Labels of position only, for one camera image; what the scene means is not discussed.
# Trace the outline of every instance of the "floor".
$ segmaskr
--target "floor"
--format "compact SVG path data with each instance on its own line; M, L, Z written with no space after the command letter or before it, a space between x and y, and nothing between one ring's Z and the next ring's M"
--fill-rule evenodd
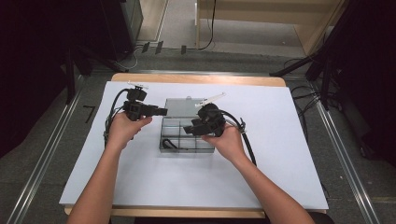
M188 51L187 54L181 55L181 45L187 45L188 48L194 46L193 11L191 0L169 0L164 11L162 29L156 34L157 39L163 41L161 54L155 54L155 48L149 49L146 53L137 51L120 63L126 66L135 64L136 67L131 69L131 72L216 71L267 76L269 72L275 72L292 63L291 59L304 57L291 27L255 22L242 23L240 26L216 22L214 43L210 48L204 51ZM209 39L209 29L204 30L204 27L208 28L204 26L208 21L201 23L204 44ZM151 46L155 47L156 41L152 42ZM290 89L308 85L304 80L306 68L285 76ZM23 214L21 223L65 223L67 215L58 202L91 127L92 120L88 119L90 110L86 106L99 106L103 87L112 74L112 71L105 69L101 64L96 64L92 76L84 79L85 87L81 89L76 108L56 146L56 151L50 158L47 172L42 176L39 187L35 189L34 198ZM309 93L309 90L300 90L294 94L306 93ZM64 111L65 95L63 92L58 96L20 146L0 159L0 223L7 223L22 188L35 169L43 148L46 148L52 130ZM303 99L299 105L305 106L310 100ZM384 161L364 159L344 115L335 108L331 108L331 114L360 181L371 198L380 223L396 223L396 169ZM346 170L334 150L328 130L316 107L307 111L306 123L309 132L308 145L330 206L329 216L335 223L379 223L367 220L363 216L347 179ZM129 217L113 217L112 221L134 222Z

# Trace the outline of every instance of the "table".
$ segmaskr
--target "table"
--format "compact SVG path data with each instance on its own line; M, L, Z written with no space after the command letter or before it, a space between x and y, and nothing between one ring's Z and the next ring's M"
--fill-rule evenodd
M344 0L217 0L215 20L294 24L305 54L310 55L343 4ZM196 48L200 48L199 20L212 19L213 5L213 0L197 0Z

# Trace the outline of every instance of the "white paper sheet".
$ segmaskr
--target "white paper sheet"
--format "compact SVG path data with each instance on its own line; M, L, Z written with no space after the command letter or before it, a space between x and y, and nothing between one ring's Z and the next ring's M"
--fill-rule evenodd
M164 107L166 98L206 98L226 92L215 104L247 124L258 167L305 209L328 209L288 88L210 84L142 83L144 103ZM105 119L117 93L132 88L108 82L102 103L60 204L74 204L103 152ZM123 94L119 105L126 99ZM253 192L217 151L162 154L162 117L122 151L115 205L261 208Z

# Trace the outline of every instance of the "person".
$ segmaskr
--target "person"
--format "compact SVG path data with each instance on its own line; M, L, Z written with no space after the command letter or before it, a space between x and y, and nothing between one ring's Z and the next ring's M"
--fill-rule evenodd
M120 154L127 143L152 118L130 121L124 112L115 116L108 141L92 177L82 191L67 223L108 223L113 203ZM271 223L314 223L314 220L294 199L263 174L245 154L241 134L229 124L220 137L202 138L240 172L262 205Z

